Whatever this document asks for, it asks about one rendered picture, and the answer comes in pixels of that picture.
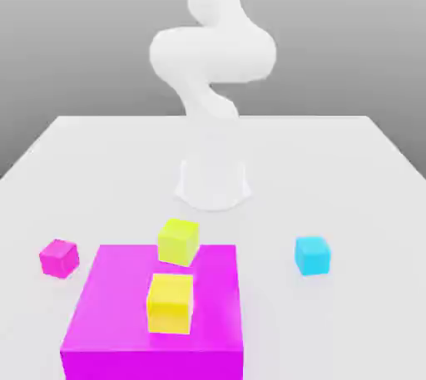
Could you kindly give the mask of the large magenta box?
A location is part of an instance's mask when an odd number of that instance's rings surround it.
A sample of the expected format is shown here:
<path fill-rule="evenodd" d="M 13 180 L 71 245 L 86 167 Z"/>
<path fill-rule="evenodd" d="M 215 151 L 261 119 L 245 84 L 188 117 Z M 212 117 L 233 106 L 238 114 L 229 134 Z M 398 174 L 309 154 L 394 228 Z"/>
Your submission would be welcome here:
<path fill-rule="evenodd" d="M 152 333 L 154 274 L 193 278 L 188 334 Z M 243 380 L 236 248 L 204 244 L 188 268 L 153 244 L 99 247 L 60 348 L 66 380 Z"/>

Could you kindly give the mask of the small lime yellow cube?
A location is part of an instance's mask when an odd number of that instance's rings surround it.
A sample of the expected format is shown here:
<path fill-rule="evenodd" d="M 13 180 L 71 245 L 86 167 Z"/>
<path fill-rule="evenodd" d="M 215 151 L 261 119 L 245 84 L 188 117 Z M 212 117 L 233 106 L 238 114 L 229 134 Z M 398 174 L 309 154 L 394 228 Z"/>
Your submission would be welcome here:
<path fill-rule="evenodd" d="M 161 228 L 157 242 L 161 262 L 189 267 L 200 247 L 199 224 L 169 219 Z"/>

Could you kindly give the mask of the small pink cube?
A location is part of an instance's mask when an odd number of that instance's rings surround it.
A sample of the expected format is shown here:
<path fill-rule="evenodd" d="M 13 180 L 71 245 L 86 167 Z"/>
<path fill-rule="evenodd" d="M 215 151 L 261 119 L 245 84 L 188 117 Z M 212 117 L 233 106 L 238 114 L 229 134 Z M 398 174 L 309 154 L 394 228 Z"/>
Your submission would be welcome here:
<path fill-rule="evenodd" d="M 77 245 L 54 239 L 40 253 L 42 272 L 59 279 L 67 278 L 80 264 Z"/>

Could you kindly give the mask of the small cyan cube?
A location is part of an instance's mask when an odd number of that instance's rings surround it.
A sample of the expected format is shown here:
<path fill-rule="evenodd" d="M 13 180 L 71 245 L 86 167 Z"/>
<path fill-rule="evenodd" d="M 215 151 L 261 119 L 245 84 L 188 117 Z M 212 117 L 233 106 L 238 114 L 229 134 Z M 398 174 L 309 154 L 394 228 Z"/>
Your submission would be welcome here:
<path fill-rule="evenodd" d="M 295 240 L 295 263 L 304 276 L 327 274 L 331 250 L 323 237 L 298 237 Z"/>

